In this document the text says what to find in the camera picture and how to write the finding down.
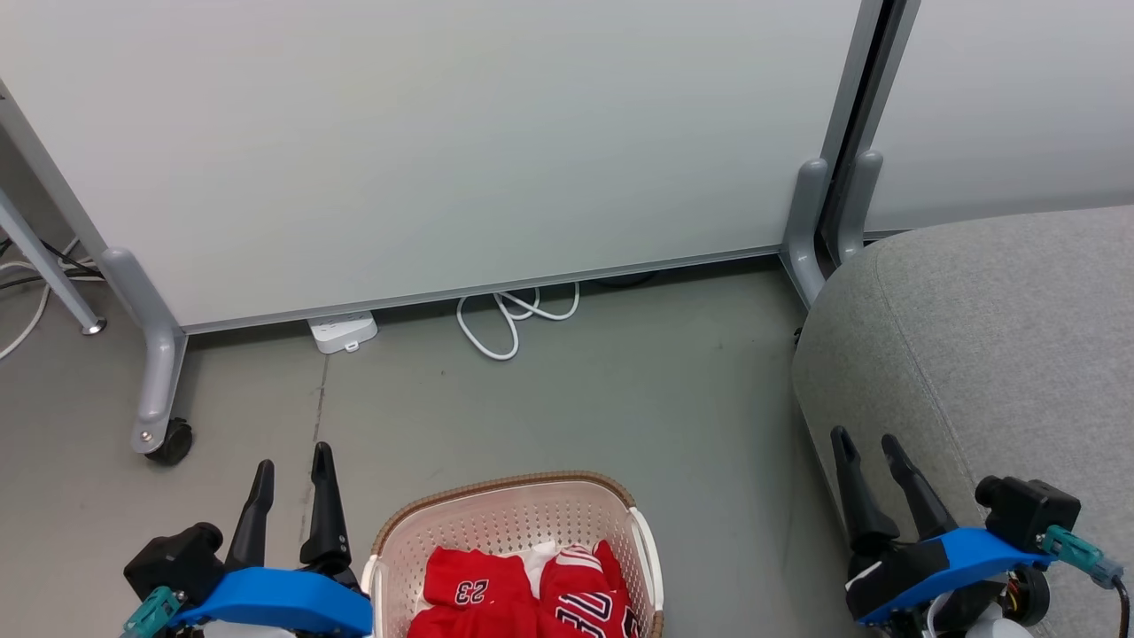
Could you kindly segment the red jersey number 23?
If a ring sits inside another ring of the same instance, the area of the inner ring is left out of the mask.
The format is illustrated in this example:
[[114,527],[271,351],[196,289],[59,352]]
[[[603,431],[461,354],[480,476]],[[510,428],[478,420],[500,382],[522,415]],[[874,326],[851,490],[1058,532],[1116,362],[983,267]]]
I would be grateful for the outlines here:
[[538,638],[536,598],[518,555],[434,548],[406,638]]

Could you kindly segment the white power strip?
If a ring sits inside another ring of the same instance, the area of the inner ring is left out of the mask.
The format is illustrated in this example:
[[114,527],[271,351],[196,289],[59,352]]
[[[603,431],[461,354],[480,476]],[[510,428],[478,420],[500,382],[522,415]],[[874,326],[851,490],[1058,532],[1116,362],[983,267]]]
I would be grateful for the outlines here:
[[356,352],[361,343],[379,334],[371,311],[307,318],[308,331],[320,354]]

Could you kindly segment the narrow white partition panel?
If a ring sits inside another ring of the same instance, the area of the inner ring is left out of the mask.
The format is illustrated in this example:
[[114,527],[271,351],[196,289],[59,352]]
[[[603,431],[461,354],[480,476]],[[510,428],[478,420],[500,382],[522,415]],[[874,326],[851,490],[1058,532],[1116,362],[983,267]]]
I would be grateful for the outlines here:
[[1134,0],[920,0],[870,233],[1134,205]]

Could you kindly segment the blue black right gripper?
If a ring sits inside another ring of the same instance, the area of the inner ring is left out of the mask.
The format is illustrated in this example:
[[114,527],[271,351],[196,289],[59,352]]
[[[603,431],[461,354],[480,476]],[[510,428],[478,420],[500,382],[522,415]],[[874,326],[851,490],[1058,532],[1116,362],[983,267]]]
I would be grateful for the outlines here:
[[[850,433],[837,425],[830,439],[850,553],[879,556],[899,537],[898,526],[875,503]],[[892,433],[882,436],[882,451],[892,479],[904,492],[920,542],[883,554],[846,584],[846,604],[858,626],[883,626],[895,612],[992,579],[1017,565],[1052,564],[1052,555],[1014,548],[987,529],[959,528]]]

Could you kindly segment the large white partition panel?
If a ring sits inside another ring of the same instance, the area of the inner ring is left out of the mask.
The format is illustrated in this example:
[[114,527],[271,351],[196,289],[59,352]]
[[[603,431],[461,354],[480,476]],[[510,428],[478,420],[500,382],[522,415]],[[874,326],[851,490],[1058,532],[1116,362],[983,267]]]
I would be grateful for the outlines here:
[[775,250],[863,0],[0,0],[0,83],[191,331]]

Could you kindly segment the white plastic laundry basket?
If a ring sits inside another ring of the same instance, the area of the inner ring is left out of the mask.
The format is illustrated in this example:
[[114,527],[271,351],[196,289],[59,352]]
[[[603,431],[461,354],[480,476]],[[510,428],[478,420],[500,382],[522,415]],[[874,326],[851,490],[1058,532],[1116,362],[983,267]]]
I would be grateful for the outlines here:
[[663,638],[663,565],[634,497],[599,473],[535,473],[446,490],[389,517],[373,541],[361,588],[373,605],[372,638],[405,638],[425,606],[423,584],[434,548],[522,555],[607,541],[620,562],[643,638]]

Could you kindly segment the grey fabric sofa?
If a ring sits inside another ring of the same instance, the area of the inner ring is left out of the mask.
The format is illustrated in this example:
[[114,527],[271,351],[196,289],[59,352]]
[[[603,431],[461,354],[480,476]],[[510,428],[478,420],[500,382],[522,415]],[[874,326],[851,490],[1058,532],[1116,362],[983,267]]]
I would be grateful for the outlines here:
[[902,541],[919,534],[886,465],[886,433],[963,526],[987,517],[979,480],[1044,480],[1078,497],[1074,531],[1122,563],[1134,638],[1134,205],[871,244],[807,311],[792,388],[838,541],[838,425]]

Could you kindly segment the grey metal table leg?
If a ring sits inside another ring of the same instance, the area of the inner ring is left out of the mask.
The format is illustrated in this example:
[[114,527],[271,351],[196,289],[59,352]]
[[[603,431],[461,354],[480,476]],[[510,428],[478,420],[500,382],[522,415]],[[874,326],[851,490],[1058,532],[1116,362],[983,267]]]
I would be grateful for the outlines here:
[[49,290],[70,311],[77,323],[81,323],[82,334],[96,335],[105,329],[105,318],[96,316],[88,303],[81,298],[81,292],[74,288],[71,280],[59,265],[60,257],[53,254],[53,250],[49,250],[45,243],[33,232],[3,189],[0,189],[0,229],[12,239],[33,270],[43,278]]

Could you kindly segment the grey partition foot with caster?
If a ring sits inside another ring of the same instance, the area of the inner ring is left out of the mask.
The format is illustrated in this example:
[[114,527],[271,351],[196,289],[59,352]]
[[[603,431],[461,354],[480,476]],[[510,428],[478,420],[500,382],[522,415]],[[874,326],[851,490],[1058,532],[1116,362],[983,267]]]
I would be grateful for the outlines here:
[[175,417],[175,389],[181,378],[188,338],[130,250],[108,247],[102,252],[100,267],[144,337],[144,371],[132,446],[145,456],[162,444],[167,422]]

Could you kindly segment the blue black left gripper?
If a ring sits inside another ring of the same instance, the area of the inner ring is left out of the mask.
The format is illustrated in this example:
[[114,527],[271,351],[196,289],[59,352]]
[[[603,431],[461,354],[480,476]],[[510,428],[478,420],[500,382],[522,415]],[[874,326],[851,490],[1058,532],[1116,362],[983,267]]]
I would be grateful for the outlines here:
[[352,542],[335,456],[325,441],[315,444],[308,479],[315,492],[308,537],[301,545],[299,560],[304,568],[318,573],[260,568],[266,564],[268,513],[276,496],[276,465],[270,459],[260,461],[225,560],[227,570],[239,571],[226,575],[205,602],[175,614],[174,627],[223,621],[339,638],[372,633],[373,607],[369,598],[319,575],[352,570]]

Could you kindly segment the black caster wheel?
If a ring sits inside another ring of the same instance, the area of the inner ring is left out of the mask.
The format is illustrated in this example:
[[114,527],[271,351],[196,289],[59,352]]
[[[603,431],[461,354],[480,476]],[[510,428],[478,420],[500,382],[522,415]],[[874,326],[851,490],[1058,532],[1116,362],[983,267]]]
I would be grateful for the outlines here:
[[159,467],[175,467],[188,456],[194,444],[194,432],[191,424],[183,417],[174,417],[167,422],[166,439],[154,451],[146,453],[150,462]]

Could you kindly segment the red basketball jersey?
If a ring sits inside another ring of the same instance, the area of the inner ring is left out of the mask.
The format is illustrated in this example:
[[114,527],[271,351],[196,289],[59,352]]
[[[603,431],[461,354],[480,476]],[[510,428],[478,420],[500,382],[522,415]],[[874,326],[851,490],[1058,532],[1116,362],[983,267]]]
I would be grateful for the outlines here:
[[641,621],[608,541],[560,548],[541,569],[538,638],[641,638]]

